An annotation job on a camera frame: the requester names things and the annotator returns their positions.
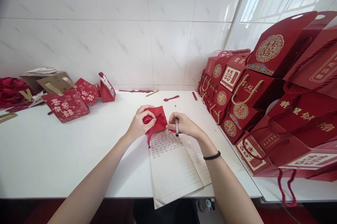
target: white table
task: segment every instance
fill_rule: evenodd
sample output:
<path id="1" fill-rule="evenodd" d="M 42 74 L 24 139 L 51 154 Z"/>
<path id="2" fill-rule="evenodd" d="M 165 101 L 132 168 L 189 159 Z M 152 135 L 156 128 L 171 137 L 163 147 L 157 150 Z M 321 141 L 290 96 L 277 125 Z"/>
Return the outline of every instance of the white table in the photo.
<path id="1" fill-rule="evenodd" d="M 236 177 L 251 198 L 261 197 L 230 144 L 191 91 L 145 93 L 117 91 L 116 101 L 99 101 L 91 113 L 62 124 L 50 109 L 37 106 L 0 124 L 0 198 L 65 198 L 124 135 L 136 110 L 145 104 L 187 114 L 204 129 L 223 158 L 235 162 Z M 180 98 L 164 102 L 164 98 Z M 119 164 L 106 197 L 152 197 L 146 136 L 137 139 Z M 214 197 L 211 185 L 189 197 Z"/>
<path id="2" fill-rule="evenodd" d="M 230 143 L 229 139 L 219 127 L 227 141 Z M 237 156 L 240 158 L 239 153 L 237 153 L 234 145 L 230 144 L 232 149 L 236 152 Z M 282 195 L 277 184 L 277 178 L 264 178 L 264 177 L 252 177 L 254 183 L 260 190 L 262 194 L 262 200 L 265 203 L 281 203 Z M 289 178 L 282 178 L 281 185 L 283 191 L 286 195 L 286 200 L 291 201 L 291 194 L 288 189 L 287 181 Z M 295 193 L 298 202 L 331 202 L 337 201 L 337 181 L 335 182 L 324 182 L 324 181 L 314 181 L 305 178 L 295 178 L 291 183 L 291 188 Z"/>

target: fingers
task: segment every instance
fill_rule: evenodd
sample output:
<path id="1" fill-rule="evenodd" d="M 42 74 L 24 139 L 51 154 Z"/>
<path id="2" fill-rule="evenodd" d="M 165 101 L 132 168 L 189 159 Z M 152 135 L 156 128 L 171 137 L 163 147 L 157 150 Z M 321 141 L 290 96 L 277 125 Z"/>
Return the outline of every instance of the fingers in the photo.
<path id="1" fill-rule="evenodd" d="M 148 131 L 150 128 L 152 128 L 154 126 L 154 124 L 156 123 L 156 118 L 152 119 L 148 124 L 145 124 L 146 127 L 146 131 Z"/>
<path id="2" fill-rule="evenodd" d="M 144 112 L 144 110 L 145 110 L 146 108 L 154 108 L 154 106 L 152 106 L 152 105 L 143 105 L 143 106 L 141 106 L 140 108 L 138 108 L 136 114 L 140 114 L 140 113 Z"/>
<path id="3" fill-rule="evenodd" d="M 140 115 L 140 118 L 143 119 L 146 115 L 149 115 L 151 116 L 152 118 L 155 118 L 154 114 L 149 111 L 149 110 L 146 110 L 146 111 L 143 111 L 142 113 L 139 114 Z"/>
<path id="4" fill-rule="evenodd" d="M 180 120 L 182 118 L 184 114 L 181 114 L 181 113 L 172 113 L 169 120 L 168 120 L 168 123 L 175 123 L 176 122 L 176 117 Z"/>
<path id="5" fill-rule="evenodd" d="M 175 130 L 176 129 L 176 125 L 175 124 L 167 124 L 166 128 L 170 129 L 170 130 Z"/>

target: pen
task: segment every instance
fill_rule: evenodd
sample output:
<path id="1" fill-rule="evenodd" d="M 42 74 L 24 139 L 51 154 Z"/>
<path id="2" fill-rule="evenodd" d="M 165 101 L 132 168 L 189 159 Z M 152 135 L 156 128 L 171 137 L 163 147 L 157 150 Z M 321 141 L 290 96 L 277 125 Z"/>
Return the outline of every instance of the pen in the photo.
<path id="1" fill-rule="evenodd" d="M 178 118 L 176 117 L 176 137 L 179 136 L 179 129 L 178 129 Z"/>

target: red ribbon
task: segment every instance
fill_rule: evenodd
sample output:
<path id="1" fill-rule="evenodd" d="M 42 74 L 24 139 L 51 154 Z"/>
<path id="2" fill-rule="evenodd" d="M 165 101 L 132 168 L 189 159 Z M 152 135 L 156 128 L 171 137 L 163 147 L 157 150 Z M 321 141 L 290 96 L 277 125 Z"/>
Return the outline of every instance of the red ribbon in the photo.
<path id="1" fill-rule="evenodd" d="M 148 124 L 153 118 L 150 116 L 150 115 L 146 115 L 144 118 L 143 118 L 143 123 L 144 124 Z M 152 137 L 152 130 L 153 130 L 153 127 L 155 126 L 156 123 L 158 123 L 160 126 L 162 126 L 164 128 L 164 130 L 166 129 L 166 125 L 167 125 L 167 121 L 166 121 L 166 117 L 162 116 L 161 114 L 157 115 L 156 116 L 156 122 L 154 123 L 154 125 L 147 131 L 147 144 L 148 144 L 148 148 L 151 148 L 150 146 L 150 140 L 151 140 L 151 137 Z"/>

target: red paper bag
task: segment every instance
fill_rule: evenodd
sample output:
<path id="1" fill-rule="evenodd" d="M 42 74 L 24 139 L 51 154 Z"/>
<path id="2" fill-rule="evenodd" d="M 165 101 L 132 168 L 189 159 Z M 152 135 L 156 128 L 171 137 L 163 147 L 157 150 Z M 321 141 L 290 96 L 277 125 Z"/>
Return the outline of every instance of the red paper bag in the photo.
<path id="1" fill-rule="evenodd" d="M 75 85 L 77 86 L 76 90 L 86 104 L 93 106 L 101 97 L 100 90 L 82 78 L 80 78 Z"/>
<path id="2" fill-rule="evenodd" d="M 88 105 L 84 103 L 76 89 L 67 90 L 60 94 L 42 96 L 44 102 L 60 122 L 65 123 L 90 114 Z"/>
<path id="3" fill-rule="evenodd" d="M 106 76 L 102 72 L 100 72 L 98 75 L 101 77 L 102 102 L 115 101 L 116 92 L 113 89 L 110 81 L 106 78 Z"/>

